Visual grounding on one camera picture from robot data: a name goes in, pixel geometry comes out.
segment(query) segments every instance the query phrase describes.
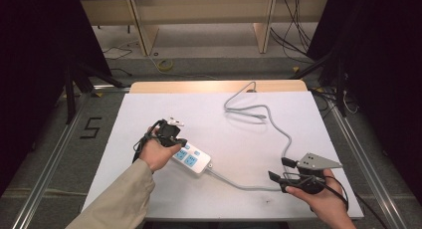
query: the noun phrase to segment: floor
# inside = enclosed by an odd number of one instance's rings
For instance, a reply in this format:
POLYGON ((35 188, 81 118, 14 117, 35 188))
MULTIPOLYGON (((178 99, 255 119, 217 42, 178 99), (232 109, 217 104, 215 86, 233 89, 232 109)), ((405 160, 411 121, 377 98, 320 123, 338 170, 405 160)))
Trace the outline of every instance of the floor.
MULTIPOLYGON (((308 23, 303 27, 309 37, 317 24, 308 23)), ((288 24, 275 24, 274 29, 284 36, 289 28, 288 24)), ((254 30, 251 24, 198 24, 198 25, 168 25, 160 27, 155 41, 151 57, 144 57, 137 45, 137 36, 131 28, 127 33, 126 26, 101 26, 93 27, 98 40, 108 58, 113 75, 120 80, 135 82, 142 79, 156 81, 157 79, 198 80, 204 77, 221 77, 237 79, 242 75, 241 71, 248 69, 250 78, 271 78, 273 75, 260 72, 263 69, 273 69, 283 59, 282 72, 274 78, 286 78, 293 73, 294 67, 302 69, 309 59, 301 54, 286 50, 274 40, 269 42, 266 54, 258 52, 254 30), (289 60, 295 58, 301 62, 289 60), (175 63, 174 69, 186 68, 178 76, 162 76, 157 74, 151 64, 151 60, 159 62, 163 59, 175 63), (224 71, 238 71, 233 75, 224 75, 224 71)), ((291 31, 288 41, 298 48, 302 47, 297 32, 291 31)), ((308 87, 317 87, 317 74, 304 78, 308 87)), ((105 85, 98 79, 93 79, 95 85, 105 85)), ((0 199, 0 228, 11 228, 24 205, 31 189, 36 186, 46 164, 49 163, 50 155, 61 146, 63 132, 70 133, 67 139, 66 150, 60 155, 59 163, 54 167, 55 173, 50 178, 48 189, 43 194, 42 200, 34 214, 31 215, 29 228, 64 228, 81 210, 85 197, 90 188, 92 178, 95 175, 98 164, 102 158, 106 140, 112 129, 113 121, 118 113, 119 103, 124 96, 122 91, 96 91, 95 94, 80 97, 81 119, 75 122, 72 128, 65 126, 66 99, 60 98, 57 106, 53 109, 50 120, 46 123, 40 138, 36 142, 36 150, 30 153, 17 172, 9 189, 0 199), (92 120, 91 126, 100 127, 96 139, 82 139, 90 135, 86 131, 86 122, 89 118, 100 117, 92 120)), ((385 223, 388 224, 390 215, 380 204, 382 200, 373 192, 371 183, 368 183, 366 175, 361 170, 358 161, 354 158, 350 141, 343 133, 344 128, 339 126, 341 119, 335 116, 335 109, 327 106, 325 101, 316 97, 316 104, 321 111, 325 126, 331 137, 337 154, 344 164, 344 170, 354 190, 375 210, 385 223)), ((377 176, 388 196, 394 202, 399 213, 399 219, 403 219, 407 228, 422 228, 421 206, 413 194, 402 181, 399 173, 395 170, 388 157, 382 153, 382 147, 373 135, 370 125, 365 119, 364 113, 348 113, 347 122, 358 138, 369 161, 376 168, 377 176)), ((356 221, 358 228, 381 228, 381 224, 375 216, 364 207, 365 218, 356 221)), ((319 221, 289 222, 290 228, 326 228, 319 221)))

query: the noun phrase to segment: gray carpet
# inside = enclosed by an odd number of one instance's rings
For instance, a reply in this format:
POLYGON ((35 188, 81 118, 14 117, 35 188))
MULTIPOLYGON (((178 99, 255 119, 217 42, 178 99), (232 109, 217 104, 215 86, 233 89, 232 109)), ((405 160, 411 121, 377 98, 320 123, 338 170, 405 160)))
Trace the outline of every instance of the gray carpet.
MULTIPOLYGON (((112 71, 116 79, 127 84, 137 81, 211 80, 196 75, 207 75, 225 80, 286 79, 293 74, 293 67, 299 66, 303 69, 307 65, 280 58, 176 59, 173 60, 172 71, 168 73, 185 76, 171 76, 159 74, 148 59, 108 60, 108 64, 111 68, 120 68, 132 74, 130 77, 122 71, 112 71), (186 77, 186 75, 195 75, 195 77, 186 77)), ((93 79, 93 82, 95 85, 104 83, 99 79, 93 79)), ((306 76, 305 82, 309 87, 317 86, 317 73, 306 76)), ((90 98, 52 178, 49 190, 31 221, 30 228, 64 228, 78 215, 100 164, 122 99, 122 92, 104 93, 101 97, 93 95, 90 98), (92 120, 90 124, 99 127, 100 130, 95 138, 83 139, 82 136, 94 134, 91 130, 84 130, 90 117, 101 118, 92 120)), ((320 109, 324 108, 325 102, 320 98, 316 98, 316 103, 320 109)), ((344 165, 351 186, 387 223, 332 113, 328 109, 322 111, 321 115, 325 115, 325 126, 344 165)), ((0 228, 12 226, 29 189, 37 181, 65 128, 66 117, 66 99, 60 98, 58 106, 52 111, 43 133, 37 140, 36 150, 28 154, 10 184, 9 191, 0 199, 0 228)), ((409 228, 422 228, 421 205, 413 197, 389 158, 382 153, 382 147, 367 123, 364 113, 348 114, 347 118, 409 228)), ((365 218, 355 222, 358 228, 381 228, 369 210, 364 208, 364 212, 365 218)), ((290 228, 327 228, 319 221, 296 221, 290 222, 289 226, 290 228)))

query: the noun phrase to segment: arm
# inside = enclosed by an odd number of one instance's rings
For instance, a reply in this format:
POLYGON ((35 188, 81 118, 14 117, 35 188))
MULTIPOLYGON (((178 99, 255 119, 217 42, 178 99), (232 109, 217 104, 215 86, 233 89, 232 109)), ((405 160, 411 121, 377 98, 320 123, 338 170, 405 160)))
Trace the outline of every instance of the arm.
POLYGON ((154 188, 152 173, 180 149, 148 141, 139 159, 88 206, 67 228, 135 228, 146 215, 154 188))
MULTIPOLYGON (((330 169, 326 169, 323 174, 325 176, 334 177, 330 169)), ((342 194, 340 185, 334 179, 327 177, 326 185, 342 194)), ((286 190, 306 202, 316 216, 329 227, 336 229, 354 229, 355 226, 347 215, 344 203, 336 197, 332 192, 324 189, 322 192, 311 195, 303 192, 295 187, 287 187, 286 190)))

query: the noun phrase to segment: gray floor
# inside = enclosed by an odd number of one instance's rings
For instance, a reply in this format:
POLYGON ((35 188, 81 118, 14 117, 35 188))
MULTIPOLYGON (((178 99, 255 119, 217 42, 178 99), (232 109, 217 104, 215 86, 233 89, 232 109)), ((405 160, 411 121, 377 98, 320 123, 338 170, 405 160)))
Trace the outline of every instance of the gray floor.
MULTIPOLYGON (((309 24, 310 35, 314 28, 315 25, 309 24)), ((158 54, 152 57, 153 60, 171 59, 174 63, 174 68, 169 73, 177 76, 162 75, 156 71, 150 59, 140 55, 136 43, 130 43, 136 40, 136 37, 133 33, 126 34, 125 27, 94 29, 105 50, 122 46, 132 49, 132 53, 122 59, 107 60, 111 68, 121 68, 132 74, 128 76, 119 70, 112 71, 116 79, 128 84, 136 81, 210 80, 209 77, 227 80, 286 79, 292 75, 293 67, 303 69, 307 65, 287 59, 281 47, 274 41, 270 42, 267 54, 259 54, 253 29, 249 24, 175 25, 160 29, 153 49, 153 53, 158 54)), ((283 31, 286 26, 276 25, 275 29, 283 31)), ((291 36, 290 40, 300 45, 297 37, 291 36)), ((121 54, 124 52, 116 51, 105 55, 108 58, 116 58, 121 54)), ((288 54, 291 57, 300 56, 294 52, 288 54)), ((309 87, 316 87, 316 78, 317 72, 304 80, 309 87)), ((93 82, 96 85, 105 84, 98 79, 93 79, 93 82)), ((91 95, 29 228, 64 228, 78 215, 102 158, 123 96, 124 92, 119 91, 98 91, 97 95, 91 95), (100 130, 96 138, 83 139, 82 136, 93 135, 92 131, 84 130, 90 117, 101 118, 92 120, 91 123, 91 126, 97 126, 100 130)), ((316 103, 320 109, 325 106, 325 102, 320 98, 316 98, 316 103)), ((321 111, 321 115, 324 116, 324 123, 351 186, 387 223, 333 113, 328 109, 321 111)), ((38 180, 65 130, 66 119, 66 99, 60 98, 40 133, 36 150, 28 154, 9 189, 0 199, 0 228, 11 228, 13 225, 30 189, 38 180)), ((422 228, 421 205, 403 182, 390 159, 382 153, 382 147, 364 113, 348 114, 347 119, 408 228, 422 228)), ((365 207, 363 209, 365 217, 356 221, 356 226, 381 228, 369 210, 365 207)), ((327 228, 319 221, 295 221, 289 222, 289 226, 327 228)))

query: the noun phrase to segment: metal rail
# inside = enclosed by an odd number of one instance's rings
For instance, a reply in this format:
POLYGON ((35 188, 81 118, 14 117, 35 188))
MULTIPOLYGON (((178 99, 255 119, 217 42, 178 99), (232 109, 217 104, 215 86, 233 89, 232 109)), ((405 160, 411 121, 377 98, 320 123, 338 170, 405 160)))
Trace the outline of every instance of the metal rail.
POLYGON ((391 228, 407 228, 399 209, 373 168, 347 118, 342 117, 336 108, 333 109, 333 114, 391 228))
POLYGON ((53 150, 53 153, 50 156, 46 166, 44 167, 43 172, 41 173, 37 183, 31 190, 30 195, 28 196, 26 202, 18 213, 15 219, 15 223, 12 227, 13 229, 28 228, 31 219, 34 216, 35 211, 37 210, 37 207, 41 202, 41 199, 43 198, 44 192, 48 187, 56 171, 57 166, 59 165, 60 159, 62 158, 62 155, 72 137, 75 127, 80 120, 81 113, 83 112, 85 105, 87 104, 89 99, 90 93, 85 93, 81 95, 75 117, 69 124, 66 125, 65 130, 60 136, 60 139, 56 144, 55 149, 53 150))
POLYGON ((130 88, 116 88, 112 85, 96 85, 94 93, 129 93, 130 88))

